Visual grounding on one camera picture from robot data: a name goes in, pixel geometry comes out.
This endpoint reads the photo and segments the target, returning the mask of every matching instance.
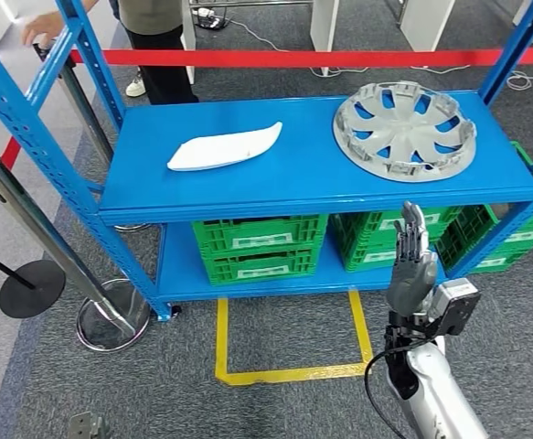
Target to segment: person's hand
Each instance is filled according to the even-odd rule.
[[[34,41],[34,38],[42,35],[43,37],[38,43],[39,47],[48,48],[49,43],[60,34],[63,26],[65,26],[65,22],[59,11],[37,16],[22,30],[22,44],[30,46]]]

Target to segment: white sneaker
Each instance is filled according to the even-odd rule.
[[[144,81],[142,80],[142,72],[139,69],[136,76],[126,87],[126,96],[129,96],[131,98],[138,98],[145,93],[146,89],[144,87]]]

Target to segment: lower shelf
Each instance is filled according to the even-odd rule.
[[[189,223],[166,226],[158,256],[157,284],[163,301],[206,300],[220,297],[341,293],[350,288],[381,290],[388,286],[391,267],[347,273],[329,236],[312,276],[273,279],[247,284],[212,286]],[[440,282],[445,280],[440,264]]]

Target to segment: green plastic crate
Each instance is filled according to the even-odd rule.
[[[444,233],[440,240],[437,243],[437,250],[446,269],[449,269],[458,263],[461,257],[468,252],[467,242],[461,233],[458,224],[452,222]],[[506,251],[492,252],[486,259],[473,269],[471,273],[492,273],[503,272],[510,268],[514,262],[518,261],[529,250],[510,249]]]
[[[437,241],[460,209],[424,209],[427,218],[430,241]],[[387,253],[395,250],[394,223],[397,220],[400,220],[397,210],[334,214],[330,217],[335,246],[341,254],[343,266],[350,272],[392,265],[394,256],[388,259]]]
[[[533,162],[519,145],[513,142],[518,154],[527,165]],[[446,268],[458,262],[486,234],[500,222],[496,213],[488,205],[467,206],[443,234],[437,244],[441,260]],[[533,217],[507,240],[498,246],[493,253],[520,255],[533,248]]]
[[[255,282],[314,274],[320,247],[204,259],[211,284]]]
[[[218,252],[280,251],[320,246],[329,215],[303,215],[260,219],[196,221],[193,230],[204,257]]]

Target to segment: shelf caster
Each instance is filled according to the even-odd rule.
[[[179,305],[166,304],[167,313],[163,315],[157,315],[157,320],[159,322],[168,322],[177,317],[182,312],[182,308]]]
[[[171,306],[171,318],[175,318],[182,312],[182,308],[179,305]]]

